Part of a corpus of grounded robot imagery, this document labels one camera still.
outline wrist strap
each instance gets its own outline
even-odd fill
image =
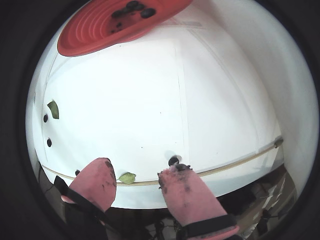
[[[58,189],[61,195],[70,198],[72,201],[78,204],[85,212],[97,217],[104,223],[107,222],[107,216],[101,209],[93,205],[92,202],[81,196],[79,193],[70,189],[61,177],[56,176],[53,185]]]
[[[237,225],[237,221],[234,215],[227,214],[223,216],[218,216],[203,221],[193,222],[182,227],[176,233],[176,239],[186,240],[188,238],[217,232],[235,225]]]

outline small leaf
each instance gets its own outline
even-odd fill
[[[54,119],[59,119],[59,109],[56,102],[52,100],[52,102],[49,102],[47,106],[51,110],[52,117]]]
[[[134,173],[126,172],[122,174],[118,180],[123,182],[124,184],[133,184],[136,180],[136,176]]]

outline black stone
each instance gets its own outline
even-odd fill
[[[138,4],[139,4],[138,1],[130,1],[130,2],[128,2],[128,3],[126,4],[126,7],[127,7],[128,9],[133,9],[133,8],[136,7]]]
[[[48,145],[49,148],[51,147],[52,142],[51,142],[51,139],[50,139],[50,138],[48,138],[48,140],[46,141],[46,144]]]
[[[111,17],[114,18],[114,19],[119,18],[122,15],[122,13],[123,12],[121,10],[117,10],[114,13],[111,14]]]
[[[135,11],[140,11],[142,9],[145,8],[145,5],[143,5],[142,3],[138,4],[137,6],[134,7],[134,10]]]
[[[48,121],[48,114],[43,116],[43,121],[46,123]]]
[[[169,159],[168,164],[169,164],[169,166],[172,166],[172,165],[174,165],[175,163],[179,163],[179,159],[178,159],[176,156],[173,156],[173,157],[171,157],[171,158]]]
[[[128,13],[131,13],[131,12],[133,12],[133,11],[134,11],[133,8],[128,8],[128,7],[122,8],[122,12],[123,12],[124,14],[128,14]]]
[[[156,14],[156,10],[154,8],[147,8],[140,12],[140,15],[143,19],[148,19]]]

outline pink glove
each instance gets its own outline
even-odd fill
[[[96,207],[105,212],[116,198],[116,177],[114,168],[108,158],[97,158],[89,163],[69,186]],[[74,204],[70,198],[61,196],[69,204]]]
[[[184,227],[188,224],[226,215],[226,211],[202,179],[189,166],[175,164],[158,173],[168,210]],[[238,226],[189,239],[223,240],[235,235]]]

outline red plastic container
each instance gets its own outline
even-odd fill
[[[58,52],[67,57],[81,56],[114,44],[137,39],[157,24],[173,17],[192,0],[139,0],[155,14],[142,18],[143,10],[123,13],[129,0],[92,0],[78,11],[64,27],[57,43]],[[115,11],[122,15],[112,17]]]

